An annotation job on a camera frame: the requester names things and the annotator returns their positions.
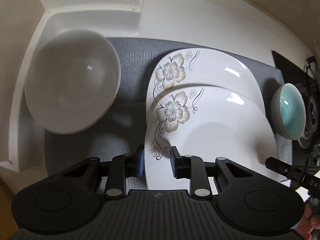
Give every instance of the metal screw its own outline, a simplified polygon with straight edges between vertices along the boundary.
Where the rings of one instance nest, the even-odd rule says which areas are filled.
[[[106,194],[110,197],[118,197],[122,194],[122,191],[118,188],[111,188],[107,190]]]
[[[210,194],[210,191],[205,189],[205,188],[198,188],[195,190],[195,194],[198,196],[198,197],[206,197]]]

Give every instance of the plate stack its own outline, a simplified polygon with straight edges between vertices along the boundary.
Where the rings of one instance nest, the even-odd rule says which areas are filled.
[[[181,49],[163,57],[148,85],[145,173],[149,190],[189,189],[175,179],[171,146],[205,162],[226,157],[271,179],[278,158],[261,91],[239,60],[213,49]],[[216,188],[212,183],[212,193]]]

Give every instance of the teal bowl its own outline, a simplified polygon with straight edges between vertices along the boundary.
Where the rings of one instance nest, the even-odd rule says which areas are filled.
[[[287,83],[274,93],[271,105],[271,121],[278,134],[286,139],[298,140],[306,126],[306,109],[299,90]]]

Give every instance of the dish drying mat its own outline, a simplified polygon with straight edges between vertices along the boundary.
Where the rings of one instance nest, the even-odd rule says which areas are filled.
[[[111,161],[119,154],[134,153],[144,144],[146,124],[146,94],[150,76],[156,64],[166,54],[185,48],[207,48],[195,44],[140,38],[108,38],[121,61],[121,82],[116,99],[106,114],[85,131],[72,135],[57,135],[45,131],[45,161],[51,176],[86,158],[97,156]],[[284,84],[279,69],[259,61],[222,51],[243,62],[252,72],[260,87],[266,116],[272,95]],[[279,159],[292,164],[292,142],[275,134]],[[100,190],[103,190],[103,178]],[[147,189],[146,179],[129,178],[129,189]]]

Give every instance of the ribbed black surface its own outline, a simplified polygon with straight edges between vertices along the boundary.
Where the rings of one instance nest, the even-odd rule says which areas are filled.
[[[191,199],[185,190],[132,190],[109,201],[89,224],[58,236],[41,236],[25,229],[12,240],[244,240],[301,239],[293,231],[281,236],[251,236],[225,223],[208,201]]]

